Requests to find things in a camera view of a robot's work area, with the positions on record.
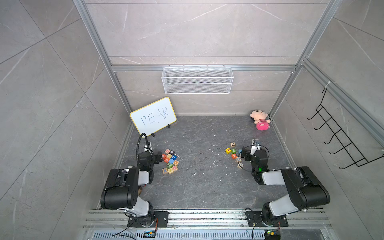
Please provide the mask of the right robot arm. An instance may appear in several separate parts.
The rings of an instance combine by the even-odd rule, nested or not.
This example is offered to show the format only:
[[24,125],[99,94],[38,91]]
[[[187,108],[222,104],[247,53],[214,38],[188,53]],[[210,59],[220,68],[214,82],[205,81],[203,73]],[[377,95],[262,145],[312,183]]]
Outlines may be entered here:
[[278,224],[283,226],[283,220],[289,214],[330,203],[328,190],[309,167],[269,170],[269,156],[266,147],[255,145],[243,147],[236,156],[241,169],[244,165],[242,161],[251,163],[252,169],[249,172],[257,184],[284,186],[287,190],[285,196],[263,205],[258,223],[268,227]]

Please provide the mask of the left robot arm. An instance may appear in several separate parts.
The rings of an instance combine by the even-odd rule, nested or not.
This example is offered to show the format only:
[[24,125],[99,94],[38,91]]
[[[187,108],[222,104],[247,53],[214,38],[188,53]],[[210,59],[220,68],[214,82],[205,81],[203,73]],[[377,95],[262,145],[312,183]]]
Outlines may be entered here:
[[153,206],[139,197],[139,187],[152,183],[154,165],[163,161],[162,153],[142,152],[138,158],[137,167],[110,170],[100,204],[102,209],[123,210],[140,220],[153,221]]

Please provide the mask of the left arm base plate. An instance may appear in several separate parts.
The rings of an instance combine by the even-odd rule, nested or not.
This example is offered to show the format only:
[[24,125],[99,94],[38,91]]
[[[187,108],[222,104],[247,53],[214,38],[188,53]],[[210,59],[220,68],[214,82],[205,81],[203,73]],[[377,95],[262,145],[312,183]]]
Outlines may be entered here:
[[127,226],[136,228],[166,228],[169,221],[169,212],[155,211],[144,217],[133,217],[130,215]]

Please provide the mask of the whiteboard with yellow frame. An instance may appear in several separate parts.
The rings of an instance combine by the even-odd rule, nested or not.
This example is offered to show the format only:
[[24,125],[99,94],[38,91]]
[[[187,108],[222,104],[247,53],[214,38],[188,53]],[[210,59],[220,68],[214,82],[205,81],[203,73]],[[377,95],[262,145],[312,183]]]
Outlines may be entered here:
[[162,130],[177,121],[174,108],[169,97],[130,113],[130,118],[139,134],[147,136]]

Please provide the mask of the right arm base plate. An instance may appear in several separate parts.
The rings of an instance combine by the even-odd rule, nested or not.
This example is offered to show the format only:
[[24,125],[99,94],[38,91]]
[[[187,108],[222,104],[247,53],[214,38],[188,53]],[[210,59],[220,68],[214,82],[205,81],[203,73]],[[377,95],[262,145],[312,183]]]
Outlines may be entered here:
[[244,211],[249,227],[288,227],[286,216],[273,216],[264,211]]

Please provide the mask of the blue letter block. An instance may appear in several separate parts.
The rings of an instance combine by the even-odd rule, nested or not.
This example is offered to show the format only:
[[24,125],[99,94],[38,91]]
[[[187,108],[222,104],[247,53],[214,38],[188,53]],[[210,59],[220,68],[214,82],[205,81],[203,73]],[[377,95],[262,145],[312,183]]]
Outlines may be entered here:
[[173,164],[177,160],[177,158],[178,157],[176,155],[172,155],[172,157],[169,160],[169,163]]

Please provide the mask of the pink plush doll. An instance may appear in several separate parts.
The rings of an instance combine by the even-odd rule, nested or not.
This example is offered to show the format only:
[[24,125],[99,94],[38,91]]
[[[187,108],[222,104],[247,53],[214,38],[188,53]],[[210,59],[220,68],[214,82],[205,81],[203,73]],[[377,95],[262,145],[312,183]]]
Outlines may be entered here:
[[266,131],[271,128],[271,120],[267,113],[262,110],[254,110],[251,112],[250,117],[254,120],[257,130]]

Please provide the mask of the aluminium rail front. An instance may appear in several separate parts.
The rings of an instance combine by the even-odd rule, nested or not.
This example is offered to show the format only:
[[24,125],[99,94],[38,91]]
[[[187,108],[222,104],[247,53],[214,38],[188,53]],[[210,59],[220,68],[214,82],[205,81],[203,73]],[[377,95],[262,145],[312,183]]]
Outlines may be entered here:
[[[160,229],[332,229],[332,225],[323,209],[309,209],[289,214],[274,220],[273,224],[262,221],[261,211],[227,210],[157,210],[155,211]],[[81,220],[82,228],[123,229],[128,224],[140,223],[128,217],[122,211],[90,210]]]

